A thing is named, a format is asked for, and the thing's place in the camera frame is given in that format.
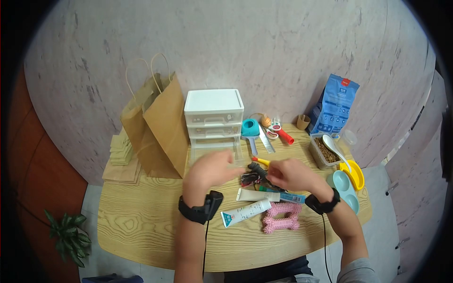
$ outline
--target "pet food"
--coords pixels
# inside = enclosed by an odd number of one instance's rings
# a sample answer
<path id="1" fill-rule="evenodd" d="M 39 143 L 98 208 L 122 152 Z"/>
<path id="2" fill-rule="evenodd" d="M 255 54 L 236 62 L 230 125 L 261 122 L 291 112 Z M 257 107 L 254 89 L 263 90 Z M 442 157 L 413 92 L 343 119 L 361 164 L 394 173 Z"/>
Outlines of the pet food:
<path id="1" fill-rule="evenodd" d="M 327 133 L 335 137 L 349 118 L 359 85 L 348 79 L 330 74 L 323 93 L 310 113 L 308 133 Z"/>
<path id="2" fill-rule="evenodd" d="M 338 155 L 327 148 L 327 146 L 324 144 L 322 138 L 315 138 L 314 142 L 319 147 L 319 150 L 324 155 L 324 158 L 326 159 L 326 161 L 328 163 L 334 163 L 334 162 L 340 161 L 340 158 L 338 157 Z"/>

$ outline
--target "clear plastic cup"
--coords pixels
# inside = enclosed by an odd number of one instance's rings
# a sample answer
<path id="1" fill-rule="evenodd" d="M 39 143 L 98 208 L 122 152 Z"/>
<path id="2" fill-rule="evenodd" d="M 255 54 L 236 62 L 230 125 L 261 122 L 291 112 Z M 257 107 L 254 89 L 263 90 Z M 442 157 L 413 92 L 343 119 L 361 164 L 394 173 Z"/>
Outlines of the clear plastic cup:
<path id="1" fill-rule="evenodd" d="M 357 143 L 357 137 L 350 130 L 343 129 L 336 142 L 337 146 L 339 147 L 343 154 L 349 154 L 351 153 L 351 149 Z"/>

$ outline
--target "hand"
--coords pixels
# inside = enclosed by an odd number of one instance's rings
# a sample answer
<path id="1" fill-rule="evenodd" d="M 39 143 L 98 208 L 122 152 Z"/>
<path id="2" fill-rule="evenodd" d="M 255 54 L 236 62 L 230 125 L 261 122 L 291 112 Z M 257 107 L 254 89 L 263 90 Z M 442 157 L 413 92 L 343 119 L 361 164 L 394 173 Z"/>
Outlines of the hand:
<path id="1" fill-rule="evenodd" d="M 272 184 L 289 191 L 314 193 L 319 187 L 327 185 L 326 181 L 310 167 L 293 158 L 272 161 L 268 168 L 267 179 Z"/>
<path id="2" fill-rule="evenodd" d="M 211 187 L 220 186 L 245 172 L 244 168 L 230 168 L 233 155 L 230 150 L 215 151 L 203 155 L 190 168 L 183 181 L 183 199 L 196 202 L 201 206 L 207 191 Z"/>

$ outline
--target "kibble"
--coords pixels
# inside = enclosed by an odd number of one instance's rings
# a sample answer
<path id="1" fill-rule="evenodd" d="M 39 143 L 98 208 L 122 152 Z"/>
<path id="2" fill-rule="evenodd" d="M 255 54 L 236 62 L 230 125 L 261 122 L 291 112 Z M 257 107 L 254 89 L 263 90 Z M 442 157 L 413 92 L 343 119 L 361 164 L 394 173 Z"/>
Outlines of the kibble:
<path id="1" fill-rule="evenodd" d="M 319 147 L 319 150 L 324 155 L 324 158 L 326 159 L 326 161 L 328 163 L 340 161 L 340 158 L 338 157 L 338 155 L 336 153 L 334 153 L 333 151 L 331 151 L 329 148 L 327 148 L 327 146 L 324 144 L 322 138 L 315 138 L 314 142 Z"/>

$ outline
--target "double pet bowl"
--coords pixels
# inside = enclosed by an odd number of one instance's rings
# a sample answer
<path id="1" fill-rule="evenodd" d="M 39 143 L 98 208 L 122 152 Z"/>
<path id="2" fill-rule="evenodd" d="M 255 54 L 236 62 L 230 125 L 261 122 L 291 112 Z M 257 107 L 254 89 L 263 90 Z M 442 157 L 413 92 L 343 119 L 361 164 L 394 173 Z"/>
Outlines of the double pet bowl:
<path id="1" fill-rule="evenodd" d="M 340 170 L 335 171 L 327 177 L 327 183 L 337 189 L 340 197 L 357 214 L 359 213 L 359 200 L 348 175 Z"/>

